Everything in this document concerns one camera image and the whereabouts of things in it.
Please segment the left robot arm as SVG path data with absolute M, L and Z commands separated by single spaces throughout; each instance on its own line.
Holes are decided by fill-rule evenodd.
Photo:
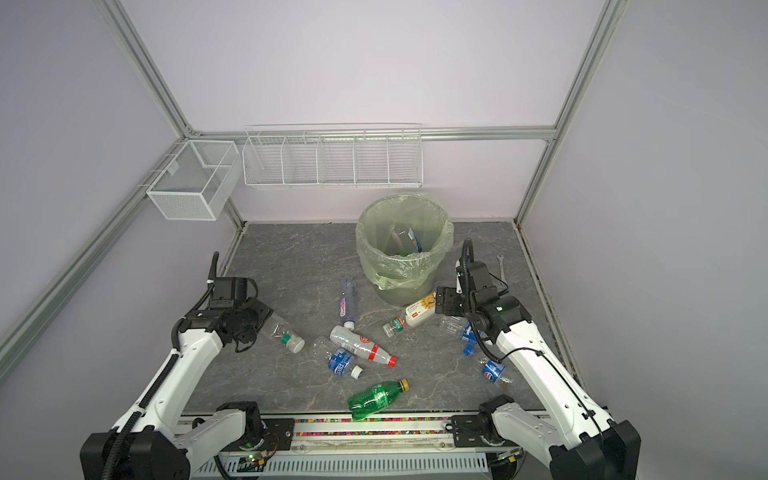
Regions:
M 233 342 L 252 346 L 270 307 L 251 299 L 238 308 L 194 310 L 172 330 L 165 364 L 128 411 L 80 450 L 87 479 L 188 479 L 225 447 L 255 448 L 266 434 L 254 401 L 229 402 L 177 435 L 184 407 L 211 362 Z

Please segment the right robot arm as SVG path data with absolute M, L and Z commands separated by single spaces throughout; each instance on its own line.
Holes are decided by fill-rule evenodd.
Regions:
M 439 314 L 465 317 L 479 342 L 490 339 L 510 361 L 550 419 L 541 420 L 509 397 L 489 402 L 493 432 L 548 466 L 555 479 L 633 479 L 641 438 L 627 420 L 617 422 L 578 384 L 551 351 L 527 309 L 493 287 L 469 292 L 440 287 Z

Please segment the green cap clear bottle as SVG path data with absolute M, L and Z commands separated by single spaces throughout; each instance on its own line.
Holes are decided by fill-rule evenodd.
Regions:
M 284 346 L 293 354 L 298 354 L 305 346 L 305 340 L 277 313 L 272 313 L 263 323 L 259 335 Z

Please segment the tall blue cap clear bottle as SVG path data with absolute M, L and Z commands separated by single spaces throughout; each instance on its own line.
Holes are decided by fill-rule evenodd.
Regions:
M 389 254 L 407 257 L 422 253 L 423 247 L 412 227 L 394 228 L 390 234 Z

